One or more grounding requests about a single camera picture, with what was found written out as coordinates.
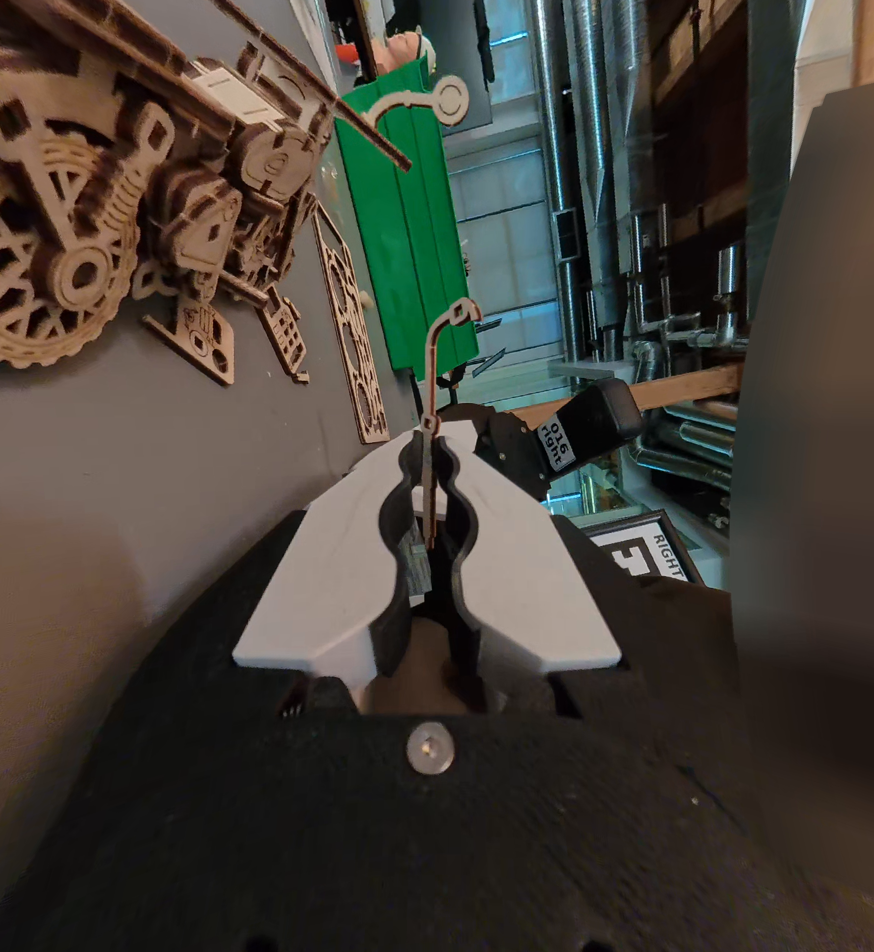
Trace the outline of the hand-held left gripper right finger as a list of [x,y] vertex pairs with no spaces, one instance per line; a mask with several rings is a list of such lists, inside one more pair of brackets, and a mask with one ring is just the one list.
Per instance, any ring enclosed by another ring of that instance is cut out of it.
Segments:
[[484,683],[615,667],[621,649],[549,512],[455,438],[437,440],[437,477],[438,545]]

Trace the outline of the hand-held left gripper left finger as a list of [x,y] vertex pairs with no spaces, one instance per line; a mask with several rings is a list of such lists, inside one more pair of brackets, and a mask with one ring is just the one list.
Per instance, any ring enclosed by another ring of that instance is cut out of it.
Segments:
[[364,457],[314,500],[232,657],[244,667],[332,677],[362,690],[397,671],[410,640],[401,543],[417,526],[419,432]]

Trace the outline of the thin hooked wooden puzzle piece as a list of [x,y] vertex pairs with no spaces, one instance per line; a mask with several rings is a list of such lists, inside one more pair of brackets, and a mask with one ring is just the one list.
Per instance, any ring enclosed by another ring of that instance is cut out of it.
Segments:
[[421,489],[422,489],[422,537],[427,551],[433,550],[436,541],[436,490],[438,483],[434,472],[433,445],[440,432],[441,421],[436,408],[438,389],[438,343],[446,327],[463,327],[482,321],[481,310],[473,299],[463,297],[454,302],[429,327],[424,345],[424,413],[420,416],[422,434]]

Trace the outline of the wooden beam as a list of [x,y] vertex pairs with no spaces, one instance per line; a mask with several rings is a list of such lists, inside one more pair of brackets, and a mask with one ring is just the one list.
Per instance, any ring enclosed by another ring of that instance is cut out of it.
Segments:
[[[707,400],[740,392],[744,361],[734,361],[703,370],[639,383],[627,388],[632,391],[641,411],[651,411],[677,403]],[[535,429],[557,413],[569,398],[548,401],[532,406],[514,408],[509,413]]]

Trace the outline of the black framed sign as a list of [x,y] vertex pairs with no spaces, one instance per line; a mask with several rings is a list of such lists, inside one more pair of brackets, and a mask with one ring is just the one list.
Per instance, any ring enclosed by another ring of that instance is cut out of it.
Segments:
[[690,549],[662,509],[603,521],[583,533],[633,578],[669,578],[705,586]]

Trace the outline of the punched-out wooden puzzle sheet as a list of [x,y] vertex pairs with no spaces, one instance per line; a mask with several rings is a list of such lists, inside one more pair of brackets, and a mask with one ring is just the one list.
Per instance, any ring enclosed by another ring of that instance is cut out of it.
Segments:
[[312,226],[359,440],[386,443],[390,432],[348,244],[319,201]]

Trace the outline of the green plastic box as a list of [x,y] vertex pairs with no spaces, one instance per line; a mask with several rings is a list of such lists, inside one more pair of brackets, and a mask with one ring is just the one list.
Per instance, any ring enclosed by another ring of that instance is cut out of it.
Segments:
[[344,121],[336,129],[391,366],[421,382],[429,327],[469,296],[441,124],[421,107],[383,115],[407,173]]

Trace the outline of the remote-shaped wooden puzzle piece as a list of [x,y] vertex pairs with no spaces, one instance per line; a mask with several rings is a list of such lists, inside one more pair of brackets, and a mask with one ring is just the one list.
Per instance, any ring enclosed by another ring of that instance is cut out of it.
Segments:
[[303,370],[301,365],[306,354],[306,346],[300,335],[300,312],[290,299],[279,292],[277,283],[271,284],[264,293],[265,303],[257,306],[255,312],[289,377],[290,372]]

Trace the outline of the person's olive shirt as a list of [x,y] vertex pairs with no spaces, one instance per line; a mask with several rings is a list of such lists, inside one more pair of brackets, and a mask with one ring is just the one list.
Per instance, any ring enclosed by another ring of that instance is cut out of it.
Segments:
[[766,832],[874,899],[874,83],[808,122],[736,446],[733,625]]

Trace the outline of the cluster of metal pipes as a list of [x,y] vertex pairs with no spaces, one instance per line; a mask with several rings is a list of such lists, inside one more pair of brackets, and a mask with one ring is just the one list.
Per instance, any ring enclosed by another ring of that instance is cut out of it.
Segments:
[[657,202],[647,2],[526,2],[552,231],[566,269],[566,356],[625,360],[633,384],[740,373],[742,244],[718,254],[715,316],[674,301],[674,222]]

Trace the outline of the square wooden piece with holes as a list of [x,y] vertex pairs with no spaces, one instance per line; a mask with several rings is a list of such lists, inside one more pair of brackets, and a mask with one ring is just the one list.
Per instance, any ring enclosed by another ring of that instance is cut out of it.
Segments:
[[216,308],[181,293],[161,319],[142,324],[166,347],[222,387],[235,382],[235,334]]

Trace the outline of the wooden motorcycle puzzle model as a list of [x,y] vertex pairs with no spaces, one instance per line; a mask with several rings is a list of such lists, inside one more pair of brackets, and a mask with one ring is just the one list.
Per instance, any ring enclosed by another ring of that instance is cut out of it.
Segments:
[[357,113],[240,6],[213,5],[246,37],[234,67],[189,59],[124,2],[0,2],[0,363],[78,354],[128,297],[213,305],[223,284],[264,305],[336,121],[406,173],[384,113],[466,117],[453,75]]

